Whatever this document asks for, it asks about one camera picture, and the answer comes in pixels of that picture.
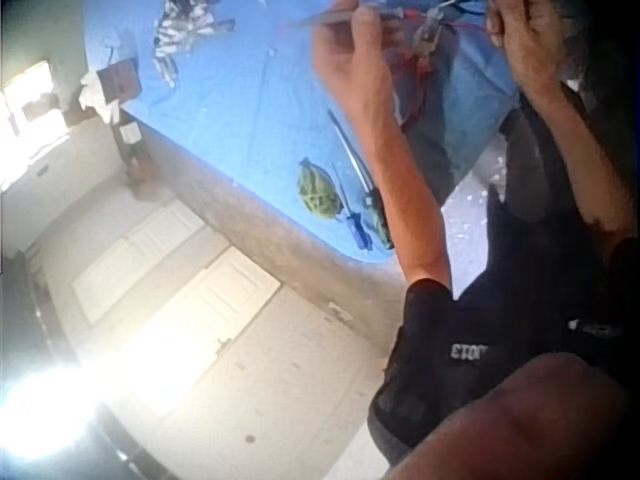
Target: table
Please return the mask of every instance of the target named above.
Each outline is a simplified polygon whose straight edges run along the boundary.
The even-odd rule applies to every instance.
[[[362,206],[362,187],[326,115],[332,108],[352,134],[313,72],[311,32],[281,28],[286,21],[326,9],[329,2],[266,2],[266,7],[258,0],[222,0],[214,5],[216,19],[234,18],[236,30],[205,37],[189,55],[175,55],[179,85],[172,90],[151,61],[154,22],[162,15],[162,0],[86,0],[89,68],[107,66],[112,49],[112,62],[137,58],[142,93],[123,105],[127,112],[341,254],[362,262],[384,262],[394,252],[384,250],[373,232],[374,250],[362,252],[344,221],[316,218],[298,196],[301,160],[309,158],[332,174],[335,162],[349,203],[363,213],[365,224],[371,223]],[[463,20],[481,22],[480,17]],[[435,60],[441,68],[430,80],[428,107],[409,138],[413,137],[412,148],[421,157],[418,162],[425,175],[435,169],[429,159],[442,163],[444,158],[457,182],[512,108],[516,90],[504,58],[489,46],[484,33],[448,29],[442,45]],[[470,82],[476,82],[473,88]],[[402,105],[406,94],[399,92],[398,97]],[[469,109],[479,113],[470,115]]]

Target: forearm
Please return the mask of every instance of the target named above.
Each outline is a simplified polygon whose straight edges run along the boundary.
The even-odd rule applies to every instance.
[[[620,240],[636,234],[628,192],[589,127],[560,90],[538,101],[536,108],[562,153],[580,214],[603,242],[608,257]]]
[[[400,266],[411,284],[431,278],[448,288],[451,272],[440,208],[391,113],[354,122],[384,201]]]

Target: screwdriver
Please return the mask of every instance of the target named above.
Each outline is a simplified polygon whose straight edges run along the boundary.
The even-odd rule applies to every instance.
[[[360,182],[362,183],[362,187],[365,191],[364,204],[373,217],[373,225],[378,237],[380,238],[380,242],[384,248],[391,250],[393,248],[393,241],[391,240],[391,232],[389,231],[389,224],[387,223],[387,216],[384,211],[384,203],[382,203],[380,190],[373,183],[373,179],[369,175],[367,167],[364,165],[364,162],[358,155],[358,152],[356,152],[355,148],[353,148],[349,142],[347,134],[342,129],[342,126],[340,126],[340,122],[338,122],[336,116],[331,110],[327,110],[327,114],[336,129],[338,138],[340,138],[340,141],[347,152],[347,156],[353,164],[353,168],[358,174],[358,178],[360,178]]]
[[[338,175],[336,166],[333,163],[331,163],[331,166],[333,167],[333,171],[338,179],[338,188],[340,188],[342,203],[344,203],[344,207],[347,210],[347,226],[349,227],[349,231],[351,232],[351,235],[353,235],[353,239],[356,241],[358,248],[360,250],[370,252],[373,248],[371,237],[367,232],[365,232],[364,227],[362,226],[360,214],[351,210],[351,207],[349,206],[349,200],[347,199],[347,194],[342,186],[342,181],[340,180],[340,175]]]

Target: small object on table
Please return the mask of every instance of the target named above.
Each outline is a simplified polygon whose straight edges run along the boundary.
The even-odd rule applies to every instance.
[[[336,116],[331,110],[327,110],[327,113],[331,119],[331,123],[333,123],[336,133],[338,134],[338,138],[347,152],[347,156],[351,160],[353,168],[358,174],[360,182],[362,183],[362,187],[365,191],[364,203],[367,210],[373,217],[373,224],[376,229],[376,233],[380,238],[380,242],[382,242],[382,246],[384,248],[391,250],[393,248],[393,241],[391,240],[391,232],[389,230],[389,224],[387,223],[387,216],[384,211],[384,203],[382,202],[380,190],[373,183],[373,179],[371,178],[367,167],[360,158],[360,155],[358,155],[358,152],[356,152],[356,149],[353,148],[349,142],[349,139]]]
[[[317,217],[333,220],[342,212],[342,201],[331,176],[308,158],[300,162],[298,193],[307,210]]]
[[[175,88],[178,69],[172,55],[190,52],[200,37],[231,32],[234,28],[234,20],[214,21],[207,0],[165,0],[162,18],[156,21],[153,64],[162,79]]]
[[[347,210],[347,226],[349,227],[349,231],[353,236],[353,239],[356,241],[356,245],[360,250],[370,252],[373,249],[373,242],[371,241],[371,237],[365,231],[362,226],[362,219],[359,213],[351,210],[349,206],[349,200],[347,200],[347,194],[344,191],[344,187],[342,186],[342,182],[340,181],[340,176],[338,175],[338,171],[336,170],[336,166],[333,166],[333,171],[336,174],[336,178],[338,179],[338,186],[340,187],[340,193],[342,194],[342,200],[344,203],[344,207]]]

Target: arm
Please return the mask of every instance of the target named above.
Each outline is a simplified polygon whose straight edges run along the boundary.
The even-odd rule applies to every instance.
[[[575,108],[559,88],[550,95],[556,100],[543,102],[538,112],[562,152],[580,214],[608,259],[622,240],[637,234],[631,201]]]
[[[496,46],[504,46],[514,79],[549,126],[580,214],[608,260],[621,240],[636,235],[637,227],[629,195],[611,162],[562,93],[560,17],[551,0],[493,0],[487,30]]]
[[[335,8],[355,8],[341,0]],[[440,209],[411,156],[393,114],[391,72],[382,47],[398,32],[361,7],[351,32],[322,26],[314,34],[319,76],[351,122],[380,189],[400,266],[409,283],[436,280],[447,288],[451,273]]]

